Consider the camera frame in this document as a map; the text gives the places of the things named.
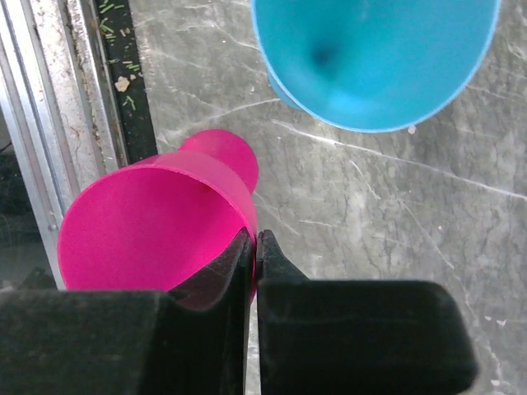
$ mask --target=green debris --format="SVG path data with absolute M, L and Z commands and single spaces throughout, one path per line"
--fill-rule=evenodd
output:
M 100 10 L 100 13 L 104 14 L 105 12 L 108 12 L 109 10 L 111 10 L 114 7 L 115 7 L 115 4 L 113 4 L 113 3 L 108 4 L 106 7 L 104 7 L 103 9 Z
M 123 107 L 127 104 L 130 104 L 130 106 L 132 106 L 133 111 L 136 110 L 135 101 L 130 96 L 126 96 L 126 100 L 124 101 Z
M 126 64 L 126 68 L 128 70 L 132 70 L 133 72 L 136 72 L 136 71 L 141 69 L 141 65 L 140 64 L 134 64 L 132 62 L 126 62 L 126 63 L 123 62 L 123 64 Z
M 105 23 L 108 21 L 108 18 L 105 18 L 103 19 L 100 24 L 99 24 L 99 27 L 102 31 L 104 31 L 105 33 L 114 33 L 114 30 L 110 27 L 108 27 Z

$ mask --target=pink cup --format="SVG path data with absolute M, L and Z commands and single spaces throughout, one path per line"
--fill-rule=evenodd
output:
M 249 145 L 206 130 L 177 152 L 97 180 L 76 199 L 58 238 L 69 290 L 170 290 L 218 257 L 246 227 L 257 232 Z

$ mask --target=gray marble countertop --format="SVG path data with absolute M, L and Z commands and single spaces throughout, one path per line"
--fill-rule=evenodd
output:
M 325 125 L 271 91 L 247 0 L 131 0 L 157 144 L 225 128 L 254 148 L 260 229 L 312 278 L 425 279 L 457 299 L 481 374 L 527 393 L 527 2 L 505 0 L 459 98 L 415 130 Z M 253 312 L 247 393 L 259 393 Z

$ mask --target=blue plastic bowl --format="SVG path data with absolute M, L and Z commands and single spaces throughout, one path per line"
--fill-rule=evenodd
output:
M 292 107 L 359 132 L 443 109 L 477 71 L 500 0 L 253 0 L 271 86 Z

